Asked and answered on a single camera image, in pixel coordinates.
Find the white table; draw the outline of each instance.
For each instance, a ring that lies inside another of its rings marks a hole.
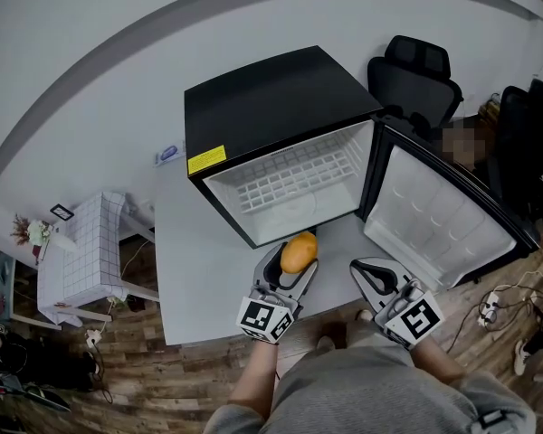
[[[38,309],[55,324],[81,326],[79,317],[110,321],[109,315],[79,307],[95,300],[127,295],[158,302],[158,293],[120,277],[119,222],[125,196],[103,192],[74,209],[74,217],[54,225],[78,246],[67,252],[49,243],[38,268]]]
[[[186,176],[185,159],[157,169],[155,236],[161,315],[167,344],[238,335],[235,318],[253,269],[276,243],[252,250]],[[301,317],[361,297],[352,259],[390,257],[363,233],[353,214],[318,227],[319,271]]]

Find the power strip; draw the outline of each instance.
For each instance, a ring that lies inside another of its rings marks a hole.
[[[484,305],[481,314],[479,315],[479,319],[477,320],[477,323],[480,326],[485,326],[488,323],[494,322],[497,308],[493,304],[499,304],[499,296],[494,292],[491,292],[489,298],[487,298],[487,303]]]

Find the gray table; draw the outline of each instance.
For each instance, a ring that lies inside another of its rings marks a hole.
[[[275,243],[252,250],[186,177],[185,159],[157,170],[157,279],[167,344],[238,335],[235,325],[253,269]],[[300,317],[339,307],[360,293],[348,265],[389,259],[350,214],[318,228],[319,271]]]

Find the flower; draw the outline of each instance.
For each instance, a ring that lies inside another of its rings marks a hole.
[[[28,239],[34,246],[42,246],[51,236],[48,225],[42,221],[32,221],[27,232]]]

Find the yellow label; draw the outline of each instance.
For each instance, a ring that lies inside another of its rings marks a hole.
[[[217,148],[210,149],[201,153],[199,156],[192,157],[187,160],[187,166],[189,167],[189,175],[199,172],[200,170],[206,169],[207,167],[221,163],[227,156],[225,155],[225,146],[221,145]]]

